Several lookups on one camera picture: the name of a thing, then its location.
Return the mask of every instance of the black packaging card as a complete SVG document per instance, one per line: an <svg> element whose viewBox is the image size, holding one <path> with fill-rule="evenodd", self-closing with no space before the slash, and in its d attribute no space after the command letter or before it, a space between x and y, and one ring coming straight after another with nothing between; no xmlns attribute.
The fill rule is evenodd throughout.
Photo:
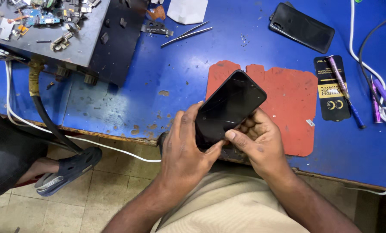
<svg viewBox="0 0 386 233"><path fill-rule="evenodd" d="M341 56L333 56L338 71L345 81L344 66ZM318 78L318 96L320 97L321 114L326 121L342 121L351 117L347 100L341 93L335 74L332 72L330 63L325 57L314 59L315 75Z"/></svg>

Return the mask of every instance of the phone back cover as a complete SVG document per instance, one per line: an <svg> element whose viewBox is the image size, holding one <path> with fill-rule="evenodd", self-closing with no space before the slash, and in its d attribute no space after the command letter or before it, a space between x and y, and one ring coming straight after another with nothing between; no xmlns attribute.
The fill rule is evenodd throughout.
<svg viewBox="0 0 386 233"><path fill-rule="evenodd" d="M335 34L333 28L284 3L279 3L269 28L322 54Z"/></svg>

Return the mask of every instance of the blue workbench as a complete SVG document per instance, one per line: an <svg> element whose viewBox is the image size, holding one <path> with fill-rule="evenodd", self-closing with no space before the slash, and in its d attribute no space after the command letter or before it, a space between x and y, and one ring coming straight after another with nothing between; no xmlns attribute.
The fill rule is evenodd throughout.
<svg viewBox="0 0 386 233"><path fill-rule="evenodd" d="M164 3L166 11L169 3L170 0ZM82 75L73 73L70 79L46 90L54 77L42 73L40 93L45 108L52 120L66 129L148 143L170 126L178 110L205 98L208 69L218 61L229 60L242 69L260 64L266 70L281 67L315 73L313 59L322 54L268 29L269 16L278 3L209 0L205 21L210 20L206 26L214 29L163 49L160 45L169 38L141 33L122 88L102 82L92 87L83 83ZM307 157L290 156L291 166L325 177L386 187L386 124L373 124L368 87L358 63L348 52L350 1L293 0L292 4L335 29L327 55L342 56L351 100L367 128L357 129L352 118L341 122L323 120L318 99L314 151ZM356 4L355 52L369 31L384 19L386 1L365 0ZM177 24L170 18L164 22L175 36L193 27ZM240 46L241 33L248 35L251 42L246 50ZM363 60L386 81L386 25L369 39ZM106 65L120 66L120 61ZM41 121L28 94L27 77L27 67L14 63L11 106L21 117ZM160 95L162 90L169 96ZM5 96L5 68L0 61L2 114L6 113Z"/></svg>

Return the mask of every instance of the smartphone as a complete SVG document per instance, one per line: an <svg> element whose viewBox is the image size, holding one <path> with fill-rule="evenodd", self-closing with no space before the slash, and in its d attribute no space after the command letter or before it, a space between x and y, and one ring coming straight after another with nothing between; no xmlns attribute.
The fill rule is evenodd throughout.
<svg viewBox="0 0 386 233"><path fill-rule="evenodd" d="M315 51L326 54L335 30L320 21L279 3L269 28Z"/></svg>
<svg viewBox="0 0 386 233"><path fill-rule="evenodd" d="M196 144L208 149L239 126L267 98L242 70L234 71L201 106L196 117Z"/></svg>

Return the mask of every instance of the hand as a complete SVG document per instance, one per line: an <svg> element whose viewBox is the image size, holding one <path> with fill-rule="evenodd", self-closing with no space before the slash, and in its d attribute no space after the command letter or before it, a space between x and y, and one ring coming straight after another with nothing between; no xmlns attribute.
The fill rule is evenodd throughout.
<svg viewBox="0 0 386 233"><path fill-rule="evenodd" d="M161 189L183 198L209 172L221 153L224 141L219 141L206 152L196 146L195 120L203 102L190 106L186 112L178 111L170 133L163 144L161 172L154 183Z"/></svg>
<svg viewBox="0 0 386 233"><path fill-rule="evenodd" d="M263 178L289 170L278 126L260 108L238 130L228 130L226 138L249 156L256 173Z"/></svg>

